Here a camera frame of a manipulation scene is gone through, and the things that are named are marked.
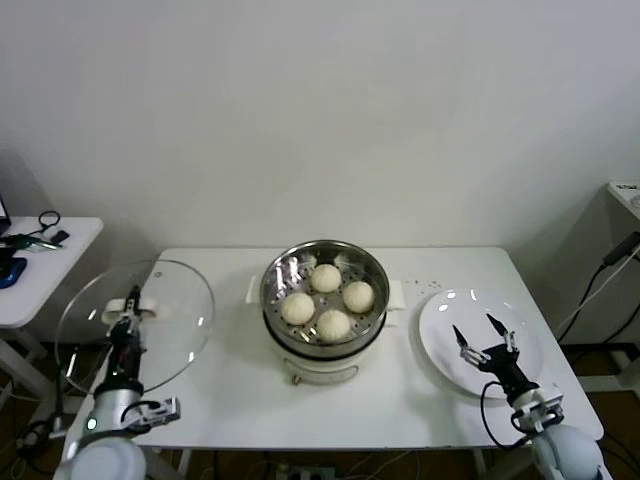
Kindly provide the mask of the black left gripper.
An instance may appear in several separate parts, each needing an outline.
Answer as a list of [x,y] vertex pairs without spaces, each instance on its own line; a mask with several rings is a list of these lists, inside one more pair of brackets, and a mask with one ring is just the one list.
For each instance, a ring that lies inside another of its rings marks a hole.
[[108,357],[105,384],[108,388],[142,388],[140,363],[144,353],[140,332],[130,325],[141,321],[141,289],[134,285],[125,300],[123,318],[115,324],[109,334],[111,352]]

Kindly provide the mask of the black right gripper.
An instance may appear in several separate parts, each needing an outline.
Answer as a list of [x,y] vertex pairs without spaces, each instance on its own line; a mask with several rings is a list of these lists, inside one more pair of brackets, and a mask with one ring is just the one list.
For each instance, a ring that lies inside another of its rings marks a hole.
[[469,345],[461,331],[453,325],[460,357],[470,365],[477,365],[481,372],[494,375],[508,400],[516,400],[521,395],[538,389],[539,385],[531,381],[517,364],[519,349],[515,342],[515,332],[508,330],[493,315],[487,313],[486,316],[502,338],[502,343],[478,351]]

